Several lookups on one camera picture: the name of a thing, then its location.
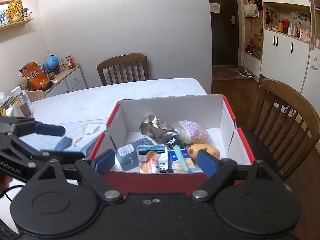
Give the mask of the pink bread packet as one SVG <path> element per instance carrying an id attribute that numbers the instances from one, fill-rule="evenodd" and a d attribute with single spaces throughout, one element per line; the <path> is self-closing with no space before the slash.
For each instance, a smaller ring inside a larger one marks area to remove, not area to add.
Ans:
<path id="1" fill-rule="evenodd" d="M 177 123 L 177 132 L 185 144 L 211 144 L 208 131 L 194 121 L 179 121 Z"/>

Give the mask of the silver foil snack bag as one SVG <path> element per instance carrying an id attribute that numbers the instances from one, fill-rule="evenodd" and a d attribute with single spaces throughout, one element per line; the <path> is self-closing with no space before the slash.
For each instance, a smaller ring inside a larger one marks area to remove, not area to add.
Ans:
<path id="1" fill-rule="evenodd" d="M 175 145 L 184 148 L 184 143 L 176 130 L 156 115 L 148 115 L 140 124 L 142 135 L 153 139 L 157 144 L 167 146 L 173 150 Z"/>

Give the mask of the blue cracker packet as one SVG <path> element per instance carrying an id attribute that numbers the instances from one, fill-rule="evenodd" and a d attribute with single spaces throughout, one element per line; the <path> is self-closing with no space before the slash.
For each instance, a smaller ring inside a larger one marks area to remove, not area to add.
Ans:
<path id="1" fill-rule="evenodd" d="M 171 169 L 174 173 L 200 173 L 201 170 L 193 163 L 187 150 L 182 149 L 178 154 L 177 151 L 169 151 L 168 158 Z"/>

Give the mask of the blue patterned table mat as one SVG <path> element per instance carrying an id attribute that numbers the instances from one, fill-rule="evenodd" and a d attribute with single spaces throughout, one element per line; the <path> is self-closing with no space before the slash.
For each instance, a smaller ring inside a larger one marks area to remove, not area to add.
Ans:
<path id="1" fill-rule="evenodd" d="M 66 130 L 62 137 L 33 133 L 20 139 L 38 151 L 82 152 L 89 157 L 99 135 L 107 130 L 105 119 L 68 122 L 61 126 Z"/>

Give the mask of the glass coffee jar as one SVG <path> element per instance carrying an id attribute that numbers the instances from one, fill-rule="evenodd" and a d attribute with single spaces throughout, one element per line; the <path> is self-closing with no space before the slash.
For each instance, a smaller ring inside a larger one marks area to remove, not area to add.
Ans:
<path id="1" fill-rule="evenodd" d="M 33 114 L 28 106 L 28 103 L 22 93 L 22 90 L 21 90 L 21 87 L 20 86 L 17 86 L 16 88 L 14 88 L 12 91 L 11 91 L 11 94 L 13 97 L 15 97 L 17 99 L 17 102 L 18 102 L 18 105 L 19 105 L 19 108 L 21 110 L 21 112 L 23 113 L 23 115 L 26 117 L 26 118 L 32 118 L 33 117 Z"/>

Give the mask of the white kettle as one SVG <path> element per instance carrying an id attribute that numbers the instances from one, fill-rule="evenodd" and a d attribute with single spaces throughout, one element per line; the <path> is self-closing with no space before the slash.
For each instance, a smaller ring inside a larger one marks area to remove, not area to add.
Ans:
<path id="1" fill-rule="evenodd" d="M 10 98 L 1 106 L 1 116 L 24 117 L 15 97 Z"/>

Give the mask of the teal stick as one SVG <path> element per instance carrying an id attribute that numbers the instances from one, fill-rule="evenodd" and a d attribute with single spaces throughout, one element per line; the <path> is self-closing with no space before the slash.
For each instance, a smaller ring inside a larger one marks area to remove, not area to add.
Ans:
<path id="1" fill-rule="evenodd" d="M 176 154 L 176 157 L 177 157 L 177 160 L 178 160 L 178 163 L 180 165 L 180 168 L 184 171 L 184 172 L 188 172 L 189 171 L 189 168 L 188 168 L 188 164 L 187 162 L 185 161 L 184 159 L 184 156 L 182 154 L 182 151 L 181 151 L 181 148 L 177 145 L 175 145 L 173 147 L 173 150 Z"/>

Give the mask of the white low side cabinet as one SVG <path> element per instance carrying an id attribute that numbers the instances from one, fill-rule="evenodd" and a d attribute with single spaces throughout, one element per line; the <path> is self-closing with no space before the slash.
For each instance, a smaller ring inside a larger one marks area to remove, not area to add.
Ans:
<path id="1" fill-rule="evenodd" d="M 75 63 L 75 68 L 67 68 L 63 72 L 60 72 L 53 81 L 55 82 L 53 87 L 49 88 L 45 92 L 42 90 L 26 91 L 30 101 L 34 102 L 60 94 L 87 89 L 80 64 L 78 63 Z"/>

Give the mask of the red white cardboard box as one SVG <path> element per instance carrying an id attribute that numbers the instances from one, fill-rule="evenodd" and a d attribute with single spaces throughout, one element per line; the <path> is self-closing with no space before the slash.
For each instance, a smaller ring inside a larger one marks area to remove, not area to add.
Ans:
<path id="1" fill-rule="evenodd" d="M 90 158 L 121 193 L 190 194 L 206 179 L 200 150 L 251 165 L 254 156 L 223 95 L 118 102 Z"/>

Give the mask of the blue globe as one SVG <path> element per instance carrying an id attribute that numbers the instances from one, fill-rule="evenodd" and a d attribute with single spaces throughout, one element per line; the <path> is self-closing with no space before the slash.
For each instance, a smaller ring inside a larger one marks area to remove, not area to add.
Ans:
<path id="1" fill-rule="evenodd" d="M 56 56 L 50 55 L 46 60 L 46 68 L 48 70 L 54 70 L 59 67 L 59 61 Z"/>

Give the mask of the red lid sauce jar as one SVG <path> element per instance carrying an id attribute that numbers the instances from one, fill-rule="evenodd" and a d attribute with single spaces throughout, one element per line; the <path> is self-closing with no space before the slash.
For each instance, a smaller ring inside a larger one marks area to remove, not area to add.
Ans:
<path id="1" fill-rule="evenodd" d="M 66 56 L 65 59 L 66 59 L 66 63 L 67 63 L 67 66 L 69 69 L 75 68 L 75 63 L 74 63 L 72 55 Z"/>

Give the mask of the wooden chair at right side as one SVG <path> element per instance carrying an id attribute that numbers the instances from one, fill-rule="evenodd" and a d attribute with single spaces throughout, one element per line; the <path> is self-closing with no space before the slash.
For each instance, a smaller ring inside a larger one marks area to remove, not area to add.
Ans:
<path id="1" fill-rule="evenodd" d="M 251 125 L 244 134 L 255 159 L 287 180 L 319 141 L 319 115 L 289 85 L 263 79 Z"/>

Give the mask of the wooden chair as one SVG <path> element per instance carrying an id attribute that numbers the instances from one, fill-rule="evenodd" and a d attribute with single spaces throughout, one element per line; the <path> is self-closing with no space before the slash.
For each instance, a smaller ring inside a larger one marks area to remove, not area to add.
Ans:
<path id="1" fill-rule="evenodd" d="M 263 79 L 251 125 L 244 134 L 255 159 L 287 180 L 319 141 L 319 115 L 289 85 Z"/>
<path id="2" fill-rule="evenodd" d="M 106 59 L 97 65 L 97 72 L 103 86 L 150 79 L 148 58 L 141 53 Z"/>

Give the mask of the black sneakers on floor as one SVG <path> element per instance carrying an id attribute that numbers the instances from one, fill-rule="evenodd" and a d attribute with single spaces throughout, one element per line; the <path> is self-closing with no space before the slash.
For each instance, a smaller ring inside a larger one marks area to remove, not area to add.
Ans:
<path id="1" fill-rule="evenodd" d="M 254 78 L 254 76 L 250 72 L 248 72 L 247 70 L 240 70 L 239 74 L 243 78 L 247 78 L 247 79 L 253 79 Z"/>

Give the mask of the white wall cabinet unit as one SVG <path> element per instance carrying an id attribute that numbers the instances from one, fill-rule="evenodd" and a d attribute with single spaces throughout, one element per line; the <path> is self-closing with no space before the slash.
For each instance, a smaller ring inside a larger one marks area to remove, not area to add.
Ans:
<path id="1" fill-rule="evenodd" d="M 319 109 L 319 0 L 263 0 L 263 19 L 261 76 Z"/>

